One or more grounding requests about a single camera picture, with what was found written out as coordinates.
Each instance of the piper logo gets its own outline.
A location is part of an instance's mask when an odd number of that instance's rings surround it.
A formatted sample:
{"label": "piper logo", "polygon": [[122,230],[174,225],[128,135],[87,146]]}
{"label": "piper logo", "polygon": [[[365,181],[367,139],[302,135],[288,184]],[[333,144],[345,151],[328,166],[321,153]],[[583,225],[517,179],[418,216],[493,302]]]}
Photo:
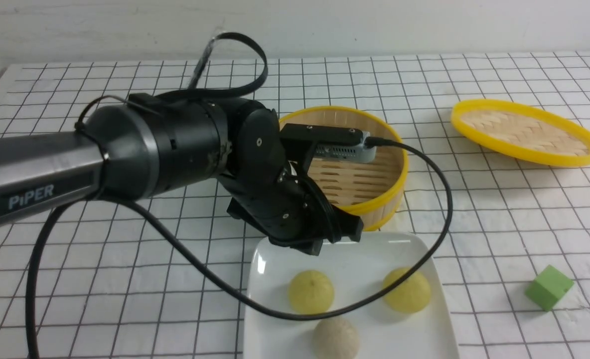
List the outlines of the piper logo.
{"label": "piper logo", "polygon": [[47,199],[53,195],[54,185],[47,184],[47,186],[38,187],[33,190],[26,191],[21,195],[14,195],[8,200],[8,210],[25,207],[28,204],[40,202],[43,199]]}

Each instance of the white wall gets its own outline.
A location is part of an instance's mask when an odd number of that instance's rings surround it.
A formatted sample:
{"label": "white wall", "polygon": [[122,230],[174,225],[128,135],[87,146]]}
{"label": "white wall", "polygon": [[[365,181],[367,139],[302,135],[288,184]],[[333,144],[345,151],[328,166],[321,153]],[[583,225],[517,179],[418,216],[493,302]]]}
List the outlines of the white wall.
{"label": "white wall", "polygon": [[0,0],[0,63],[196,57],[218,25],[270,57],[590,49],[590,0]]}

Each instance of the black cable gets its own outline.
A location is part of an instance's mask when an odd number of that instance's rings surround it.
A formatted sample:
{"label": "black cable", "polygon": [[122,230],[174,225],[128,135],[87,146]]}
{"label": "black cable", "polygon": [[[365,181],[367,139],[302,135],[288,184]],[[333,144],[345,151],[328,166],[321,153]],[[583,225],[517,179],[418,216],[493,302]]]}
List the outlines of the black cable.
{"label": "black cable", "polygon": [[[366,304],[372,303],[375,300],[382,298],[386,294],[390,293],[393,289],[397,286],[402,284],[405,280],[407,280],[411,275],[413,275],[425,262],[427,262],[432,255],[436,252],[439,248],[445,236],[447,235],[448,228],[450,227],[450,223],[452,222],[452,191],[450,190],[450,186],[443,175],[443,172],[439,169],[439,167],[430,160],[429,157],[421,153],[420,151],[414,149],[411,146],[405,145],[403,143],[397,143],[395,141],[391,141],[388,139],[381,139],[378,137],[368,137],[366,139],[365,145],[368,147],[372,146],[393,146],[402,148],[409,152],[414,153],[420,159],[425,161],[430,168],[432,168],[441,182],[443,183],[443,188],[445,189],[445,198],[447,204],[447,211],[445,214],[445,222],[443,223],[443,229],[439,234],[435,243],[430,247],[430,249],[421,257],[418,262],[414,264],[413,267],[410,268],[404,275],[402,275],[399,279],[395,280],[391,285],[382,289],[381,291],[375,293],[374,295],[368,296],[359,302],[354,304],[348,305],[347,307],[343,307],[341,309],[336,309],[335,311],[320,313],[320,314],[313,314],[313,315],[298,315],[298,314],[291,314],[286,312],[275,311],[273,309],[267,308],[264,305],[261,305],[254,300],[250,299],[249,297],[243,295],[238,289],[233,288],[227,282],[220,279],[209,270],[205,264],[201,263],[195,255],[193,255],[190,250],[188,250],[175,236],[169,232],[169,230],[151,214],[148,210],[144,207],[140,206],[138,203],[133,202],[132,200],[124,200],[121,198],[113,198],[107,197],[103,198],[103,200],[107,200],[108,202],[113,202],[116,204],[120,204],[122,206],[128,207],[129,209],[137,212],[145,220],[151,224],[160,234],[177,250],[180,254],[183,255],[195,268],[200,271],[208,280],[213,282],[216,286],[220,289],[224,290],[227,294],[233,296],[243,304],[255,309],[262,314],[266,314],[267,316],[271,316],[273,318],[279,318],[282,320],[291,320],[291,321],[313,321],[313,320],[324,320],[327,318],[332,318],[335,316],[340,316],[342,314],[346,314],[348,312],[354,311],[363,307]],[[57,207],[54,211],[52,211],[45,224],[43,225],[42,229],[40,230],[40,234],[38,235],[38,239],[36,244],[34,245],[33,251],[31,252],[31,258],[29,261],[29,269],[27,272],[27,287],[26,287],[26,295],[25,295],[25,330],[27,334],[27,346],[29,349],[29,358],[30,359],[39,359],[38,355],[38,344],[37,344],[37,336],[36,336],[36,327],[35,327],[35,296],[36,296],[36,283],[38,279],[38,268],[40,266],[40,257],[42,256],[42,251],[47,243],[47,239],[49,238],[49,234],[53,229],[54,225],[60,218],[60,215],[70,206],[71,204],[65,204],[63,206]]]}
{"label": "black cable", "polygon": [[38,334],[36,333],[36,284],[38,282],[38,268],[40,267],[40,258],[42,251],[45,249],[47,239],[51,230],[54,228],[58,218],[68,209],[72,203],[63,204],[54,209],[45,224],[42,225],[36,244],[33,245],[31,257],[29,258],[29,268],[27,269],[27,287],[24,296],[24,330],[27,335],[27,349],[29,350],[29,359],[40,359],[38,355]]}
{"label": "black cable", "polygon": [[[196,89],[196,88],[188,88],[188,89],[180,89],[175,91],[169,91],[167,93],[161,93],[157,95],[157,98],[165,100],[167,102],[176,102],[179,100],[194,100],[196,98],[231,98],[231,97],[241,97],[248,95],[259,89],[266,78],[268,77],[268,60],[266,59],[266,54],[264,50],[260,47],[258,43],[256,43],[250,37],[240,34],[238,32],[224,32],[219,34],[215,37],[214,40],[218,39],[231,39],[233,41],[238,41],[243,43],[244,45],[250,47],[252,50],[256,52],[257,55],[262,59],[264,63],[264,69],[262,73],[252,82],[246,84],[244,86],[240,86],[239,88],[231,88],[231,89]],[[206,52],[210,54],[209,48],[212,45],[209,44],[206,47]],[[202,58],[201,61],[198,63],[198,66],[204,68],[206,66],[206,59]]]}

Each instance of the bamboo steamer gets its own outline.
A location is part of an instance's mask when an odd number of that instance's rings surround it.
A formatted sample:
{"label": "bamboo steamer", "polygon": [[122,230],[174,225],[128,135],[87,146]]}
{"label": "bamboo steamer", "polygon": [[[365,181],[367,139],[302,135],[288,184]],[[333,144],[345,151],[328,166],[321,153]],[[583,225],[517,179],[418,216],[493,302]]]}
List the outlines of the bamboo steamer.
{"label": "bamboo steamer", "polygon": [[[287,123],[348,127],[368,131],[370,136],[401,141],[386,122],[349,107],[304,109],[281,118],[280,128]],[[369,164],[313,159],[308,175],[331,204],[360,216],[364,230],[377,230],[392,218],[402,202],[408,155],[400,148],[381,147]]]}

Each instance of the woven bamboo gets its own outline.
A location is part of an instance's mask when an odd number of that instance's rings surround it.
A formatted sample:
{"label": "woven bamboo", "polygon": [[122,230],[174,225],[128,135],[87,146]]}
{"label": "woven bamboo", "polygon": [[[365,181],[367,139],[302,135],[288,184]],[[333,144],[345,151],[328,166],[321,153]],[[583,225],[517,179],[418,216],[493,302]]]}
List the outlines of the woven bamboo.
{"label": "woven bamboo", "polygon": [[470,111],[461,120],[488,136],[530,150],[567,156],[590,152],[583,141],[568,132],[513,112]]}

